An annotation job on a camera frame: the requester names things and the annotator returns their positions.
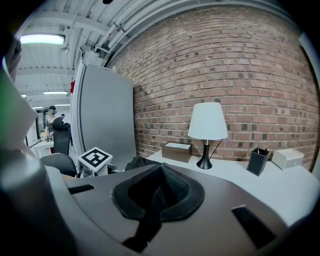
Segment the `table lamp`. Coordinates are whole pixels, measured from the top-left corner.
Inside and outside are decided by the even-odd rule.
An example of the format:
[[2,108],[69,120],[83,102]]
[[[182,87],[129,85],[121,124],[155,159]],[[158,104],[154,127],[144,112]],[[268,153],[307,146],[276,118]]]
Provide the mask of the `table lamp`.
[[203,155],[196,165],[201,169],[210,169],[209,140],[222,140],[228,137],[227,125],[220,103],[205,102],[193,107],[188,136],[198,140],[205,140]]

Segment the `fluorescent light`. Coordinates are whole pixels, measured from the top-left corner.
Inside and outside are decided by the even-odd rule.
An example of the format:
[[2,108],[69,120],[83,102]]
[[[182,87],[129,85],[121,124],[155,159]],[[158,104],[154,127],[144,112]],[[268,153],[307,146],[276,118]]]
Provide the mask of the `fluorescent light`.
[[65,38],[61,35],[54,34],[27,34],[20,36],[21,44],[55,44],[55,45],[63,45],[65,42]]
[[45,91],[43,92],[45,95],[53,95],[53,94],[65,94],[67,95],[68,93],[66,91]]

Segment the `brick wall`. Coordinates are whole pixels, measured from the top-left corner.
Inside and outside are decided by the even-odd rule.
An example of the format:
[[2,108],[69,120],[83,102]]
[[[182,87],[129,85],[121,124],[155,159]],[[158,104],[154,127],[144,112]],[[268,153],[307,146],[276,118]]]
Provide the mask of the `brick wall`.
[[138,154],[171,141],[192,143],[201,155],[203,141],[188,137],[193,106],[220,102],[228,138],[215,158],[248,160],[256,146],[295,148],[310,169],[319,148],[319,92],[299,35],[248,7],[194,9],[140,34],[108,65],[134,81]]

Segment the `white table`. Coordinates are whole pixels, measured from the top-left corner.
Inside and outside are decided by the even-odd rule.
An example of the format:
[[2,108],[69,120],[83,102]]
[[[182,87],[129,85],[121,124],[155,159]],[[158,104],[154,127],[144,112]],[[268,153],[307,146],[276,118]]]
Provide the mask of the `white table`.
[[200,157],[192,156],[185,163],[163,158],[162,150],[147,159],[233,182],[273,209],[287,226],[308,215],[320,194],[320,182],[301,165],[281,170],[268,161],[264,171],[256,176],[246,170],[248,162],[211,159],[212,168],[204,170],[196,165]]
[[36,154],[36,156],[40,159],[41,157],[50,155],[50,148],[54,147],[54,142],[53,141],[41,141],[32,147],[30,149]]

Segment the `black lamp base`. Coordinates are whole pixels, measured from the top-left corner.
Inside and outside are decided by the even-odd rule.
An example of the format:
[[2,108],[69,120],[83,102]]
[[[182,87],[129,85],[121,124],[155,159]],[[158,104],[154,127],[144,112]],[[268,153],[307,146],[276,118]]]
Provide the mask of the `black lamp base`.
[[212,163],[210,162],[209,159],[209,148],[210,145],[204,145],[203,146],[203,155],[202,158],[199,160],[199,162],[196,163],[196,165],[204,170],[211,169]]

